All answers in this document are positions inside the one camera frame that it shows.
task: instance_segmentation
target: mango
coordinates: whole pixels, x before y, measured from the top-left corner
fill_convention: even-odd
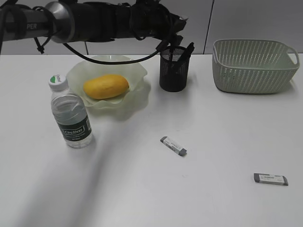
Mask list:
[[[124,93],[128,88],[127,80],[117,74],[106,74],[88,80],[83,85],[84,92],[94,99],[113,98]]]

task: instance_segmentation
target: water bottle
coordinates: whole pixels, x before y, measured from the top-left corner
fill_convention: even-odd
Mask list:
[[[86,147],[92,141],[92,133],[82,99],[70,90],[65,76],[55,75],[48,83],[53,92],[52,112],[67,145]]]

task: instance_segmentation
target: gray wall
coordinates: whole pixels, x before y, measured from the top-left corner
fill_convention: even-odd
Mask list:
[[[19,0],[18,4],[24,4],[32,8],[34,6],[45,6],[51,1],[52,0]],[[79,52],[86,54],[83,42],[73,43],[71,46]],[[34,39],[26,39],[4,42],[1,54],[40,54],[40,52],[37,50]],[[71,52],[62,44],[56,44],[50,41],[45,47],[45,54],[71,54]]]
[[[45,6],[51,0],[19,0],[20,4]],[[79,0],[79,3],[97,0]],[[103,0],[113,4],[135,0]],[[213,0],[162,0],[172,13],[189,17],[183,46],[194,42],[195,53],[203,53]],[[212,53],[215,40],[258,38],[279,40],[303,52],[303,0],[215,0],[205,53]],[[147,38],[116,40],[112,43],[88,43],[90,54],[149,54],[159,40]],[[84,43],[71,44],[85,54]],[[33,39],[3,44],[3,54],[39,54]],[[45,54],[71,54],[61,44],[50,42]]]
[[[121,0],[111,0],[109,2],[116,4]],[[124,2],[133,4],[135,0],[124,0]],[[185,30],[180,34],[184,36],[183,46],[187,46],[190,42],[195,43],[195,53],[203,52],[212,2],[213,0],[161,1],[161,4],[167,7],[170,12],[189,17]],[[159,43],[159,40],[153,38],[147,38],[144,41],[121,39],[106,44],[88,43],[88,48],[90,54],[149,54],[155,51]]]
[[[281,41],[303,52],[303,0],[215,0],[206,52],[218,39]]]

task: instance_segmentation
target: white bottle cap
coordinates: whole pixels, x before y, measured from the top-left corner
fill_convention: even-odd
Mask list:
[[[61,92],[68,89],[68,82],[65,76],[54,75],[48,81],[49,87],[53,92]]]

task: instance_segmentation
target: black mesh pen holder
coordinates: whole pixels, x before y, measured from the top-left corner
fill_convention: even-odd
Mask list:
[[[185,51],[182,46],[168,47],[160,53],[160,87],[169,92],[182,91],[186,87],[190,56],[180,61]]]

